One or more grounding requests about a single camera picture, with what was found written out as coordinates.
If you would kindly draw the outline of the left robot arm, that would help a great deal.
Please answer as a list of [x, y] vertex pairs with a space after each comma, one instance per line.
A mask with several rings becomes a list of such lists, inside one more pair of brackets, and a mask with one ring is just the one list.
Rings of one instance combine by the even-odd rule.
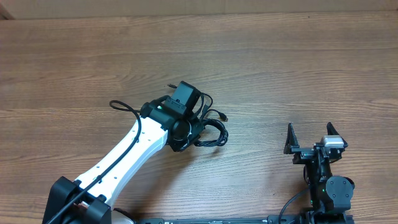
[[181, 81], [173, 95], [161, 96], [135, 110], [111, 100], [110, 107], [136, 120], [123, 139], [95, 166], [75, 180], [60, 177], [51, 187], [44, 223], [111, 223], [114, 204], [140, 167], [165, 145], [182, 152], [204, 129], [194, 107], [204, 94]]

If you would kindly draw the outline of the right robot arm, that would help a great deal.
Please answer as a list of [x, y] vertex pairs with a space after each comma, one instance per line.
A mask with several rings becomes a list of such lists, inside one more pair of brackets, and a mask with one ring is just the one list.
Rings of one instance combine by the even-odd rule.
[[[293, 196], [282, 207], [278, 222], [286, 219], [287, 223], [353, 223], [352, 217], [346, 216], [351, 209], [355, 184], [347, 177], [333, 175], [331, 164], [342, 158], [348, 143], [329, 122], [327, 134], [312, 147], [300, 147], [293, 124], [288, 124], [284, 154], [291, 154], [293, 164], [303, 165], [303, 178], [307, 188]], [[301, 209], [293, 218], [285, 218], [286, 208], [302, 195], [310, 194], [311, 207]]]

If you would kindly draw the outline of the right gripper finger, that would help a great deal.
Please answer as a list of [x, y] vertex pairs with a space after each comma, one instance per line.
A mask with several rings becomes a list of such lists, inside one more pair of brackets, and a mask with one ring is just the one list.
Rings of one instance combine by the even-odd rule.
[[332, 125], [331, 122], [328, 122], [326, 125], [326, 129], [327, 129], [327, 133], [328, 135], [332, 135], [332, 136], [339, 136], [341, 138], [341, 140], [343, 141], [343, 147], [346, 148], [348, 147], [348, 143], [345, 141], [345, 139], [337, 132], [337, 130], [335, 129], [335, 127]]
[[284, 154], [295, 154], [299, 152], [299, 142], [294, 133], [292, 123], [288, 124], [287, 139], [284, 146]]

